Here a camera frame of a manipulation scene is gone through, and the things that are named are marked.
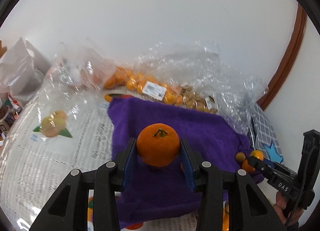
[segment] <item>white paper bag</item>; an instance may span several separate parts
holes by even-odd
[[[22,38],[0,59],[0,93],[10,93],[21,107],[34,96],[44,79],[35,60],[46,61],[30,43],[27,48]]]

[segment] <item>wooden molding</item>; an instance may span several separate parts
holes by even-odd
[[[267,106],[271,103],[273,98],[277,95],[284,81],[286,80],[289,72],[297,58],[300,46],[302,43],[304,30],[307,22],[307,14],[303,8],[298,4],[296,22],[294,24],[293,32],[291,35],[290,42],[288,44],[287,50],[280,62],[280,65],[273,75],[270,83],[268,84],[269,91],[258,100],[258,105],[265,110]]]
[[[7,47],[2,47],[2,41],[0,40],[0,58],[7,51]]]

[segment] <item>price label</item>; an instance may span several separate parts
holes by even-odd
[[[154,99],[162,101],[166,91],[167,91],[167,88],[162,87],[158,84],[155,84],[151,81],[147,81],[143,87],[142,93]]]
[[[209,97],[205,98],[205,102],[207,103],[207,107],[208,107],[209,110],[213,108],[214,105],[212,104],[212,102],[211,102]]]

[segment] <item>human hand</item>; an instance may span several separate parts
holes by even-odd
[[[276,194],[276,204],[274,204],[273,208],[277,212],[283,224],[285,224],[285,222],[287,221],[287,219],[283,215],[283,210],[286,208],[286,206],[287,206],[286,199],[282,196],[282,193],[278,191]],[[293,214],[290,220],[289,226],[292,226],[293,224],[295,224],[299,220],[303,212],[304,212],[304,209],[297,207],[295,213]]]

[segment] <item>metal screw head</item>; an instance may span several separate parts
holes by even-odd
[[[76,176],[76,175],[78,175],[79,174],[79,170],[78,169],[73,169],[71,172],[70,172],[70,174],[72,175],[72,176]]]
[[[244,169],[239,169],[238,170],[238,174],[241,175],[241,176],[244,176],[244,175],[247,174],[247,172]]]
[[[207,162],[207,161],[202,162],[201,165],[202,165],[204,168],[210,168],[210,167],[211,167],[211,163],[210,163],[210,162]]]
[[[116,165],[116,163],[113,162],[113,161],[110,161],[110,162],[107,162],[107,163],[106,163],[106,166],[107,166],[108,168],[113,168],[113,167],[115,167],[115,165]]]

